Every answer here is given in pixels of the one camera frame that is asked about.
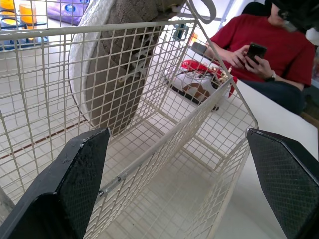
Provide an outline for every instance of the wire basket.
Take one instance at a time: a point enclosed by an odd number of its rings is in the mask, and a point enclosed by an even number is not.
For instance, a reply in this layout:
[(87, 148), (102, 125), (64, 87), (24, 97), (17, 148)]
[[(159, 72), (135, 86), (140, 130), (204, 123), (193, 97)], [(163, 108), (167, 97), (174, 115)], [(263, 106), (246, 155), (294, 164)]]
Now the wire basket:
[[(188, 31), (183, 40), (176, 40), (182, 25)], [(16, 203), (69, 139), (106, 125), (116, 133), (109, 142), (101, 190), (85, 238), (213, 238), (249, 153), (245, 132), (256, 128), (257, 122), (223, 62), (192, 50), (195, 31), (205, 37), (195, 40), (206, 44), (208, 37), (197, 18), (0, 32), (3, 47), (8, 40), (15, 45), (0, 53), (0, 185), (8, 197)], [(110, 37), (102, 38), (102, 32)], [(97, 33), (98, 38), (86, 40), (88, 33)], [(82, 36), (80, 40), (74, 40), (76, 35)], [(150, 36), (157, 40), (145, 44)], [(72, 65), (83, 68), (85, 62), (103, 58), (96, 52), (70, 61), (70, 50), (92, 42), (109, 41), (112, 46), (116, 39), (124, 42), (130, 37), (142, 39), (141, 45), (129, 51), (111, 47), (114, 51), (108, 56), (147, 49), (146, 55), (138, 54), (126, 63), (137, 66), (143, 60), (140, 71), (133, 71), (134, 79), (143, 84), (132, 97), (132, 92), (124, 92), (128, 79), (116, 77), (112, 81), (118, 87), (108, 91), (112, 100), (102, 100), (96, 107), (94, 93), (89, 100), (81, 94), (106, 89), (109, 82), (97, 85), (98, 74), (121, 66), (105, 65), (103, 70), (70, 77)], [(23, 48), (18, 46), (22, 38), (41, 40)], [(171, 89), (186, 59), (220, 67), (227, 75), (200, 105)], [(89, 76), (93, 86), (81, 88)], [(78, 84), (78, 90), (72, 84)], [(235, 91), (229, 94), (231, 87)], [(122, 90), (119, 97), (115, 96), (118, 90)], [(103, 111), (107, 104), (116, 106)], [(93, 118), (96, 109), (109, 115), (117, 111), (115, 120), (103, 120), (102, 114)]]

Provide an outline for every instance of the red shirt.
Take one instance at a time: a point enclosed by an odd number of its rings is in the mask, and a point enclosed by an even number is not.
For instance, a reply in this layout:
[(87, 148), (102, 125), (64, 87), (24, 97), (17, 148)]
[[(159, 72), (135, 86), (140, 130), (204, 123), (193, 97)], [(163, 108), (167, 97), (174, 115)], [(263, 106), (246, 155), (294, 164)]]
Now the red shirt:
[[(267, 47), (265, 59), (278, 76), (311, 85), (315, 47), (301, 32), (288, 32), (272, 26), (267, 17), (241, 15), (229, 21), (211, 38), (223, 49), (234, 52), (251, 42)], [(246, 69), (234, 68), (232, 75), (239, 79), (264, 81)]]

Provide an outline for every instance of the orange cup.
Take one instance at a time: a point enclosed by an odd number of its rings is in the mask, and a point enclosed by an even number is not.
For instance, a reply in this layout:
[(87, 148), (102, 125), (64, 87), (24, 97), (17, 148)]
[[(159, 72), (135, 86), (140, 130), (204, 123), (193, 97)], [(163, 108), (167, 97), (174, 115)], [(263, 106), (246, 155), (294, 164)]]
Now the orange cup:
[(0, 0), (0, 7), (7, 10), (14, 10), (14, 1), (13, 0)]
[(27, 24), (36, 24), (36, 9), (35, 6), (31, 8), (31, 4), (19, 5), (21, 21)]

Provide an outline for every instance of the black phone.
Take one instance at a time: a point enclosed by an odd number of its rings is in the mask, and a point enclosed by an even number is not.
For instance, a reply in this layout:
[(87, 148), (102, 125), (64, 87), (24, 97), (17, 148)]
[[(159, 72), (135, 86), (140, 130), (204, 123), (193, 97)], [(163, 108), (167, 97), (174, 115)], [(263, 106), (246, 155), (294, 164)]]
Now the black phone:
[(247, 52), (247, 56), (252, 59), (256, 64), (259, 64), (255, 59), (255, 56), (259, 56), (260, 58), (264, 58), (267, 52), (267, 47), (259, 45), (257, 43), (250, 43), (249, 50)]

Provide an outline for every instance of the beige fabric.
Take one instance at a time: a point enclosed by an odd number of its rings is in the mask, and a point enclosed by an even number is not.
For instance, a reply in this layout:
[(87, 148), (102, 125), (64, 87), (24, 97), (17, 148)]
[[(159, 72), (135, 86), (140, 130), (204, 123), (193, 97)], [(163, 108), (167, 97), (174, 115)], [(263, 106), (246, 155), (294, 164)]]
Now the beige fabric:
[[(185, 0), (116, 0), (106, 24), (169, 20), (176, 15), (176, 13), (171, 11), (171, 6), (173, 4), (183, 5), (184, 3)], [(114, 36), (131, 35), (135, 31), (135, 28), (127, 29), (126, 33), (124, 30), (115, 32), (105, 31), (101, 33), (101, 38), (111, 38), (113, 34)], [(144, 28), (137, 29), (137, 33), (144, 33), (144, 31)], [(146, 32), (149, 34), (146, 34), (144, 37), (141, 35), (135, 38), (130, 36), (114, 39), (112, 49), (111, 40), (102, 40), (99, 44), (99, 49), (97, 45), (92, 55), (92, 57), (96, 57), (98, 52), (98, 56), (105, 56), (97, 60), (97, 71), (104, 71), (87, 76), (85, 87), (87, 108), (90, 112), (92, 98), (94, 97), (94, 110), (91, 116), (92, 124), (97, 127), (109, 127), (113, 136), (128, 126), (134, 116), (143, 91), (146, 80), (145, 74), (138, 72), (134, 77), (131, 76), (124, 82), (121, 82), (119, 79), (123, 79), (122, 76), (125, 76), (127, 72), (134, 71), (135, 66), (132, 64), (128, 65), (127, 63), (138, 59), (134, 54), (138, 53), (141, 47), (155, 45), (157, 42), (159, 36), (158, 34), (152, 35), (153, 28), (147, 29)], [(129, 52), (121, 55), (122, 48), (123, 51), (133, 50), (131, 58)], [(138, 64), (145, 62), (145, 69), (151, 60), (153, 48), (150, 47), (147, 52), (146, 61), (144, 61), (145, 56), (140, 56), (139, 58), (140, 62)], [(118, 54), (110, 58), (110, 53)], [(115, 68), (107, 70), (109, 61), (110, 68)], [(88, 73), (95, 72), (95, 64), (96, 60), (91, 60)]]

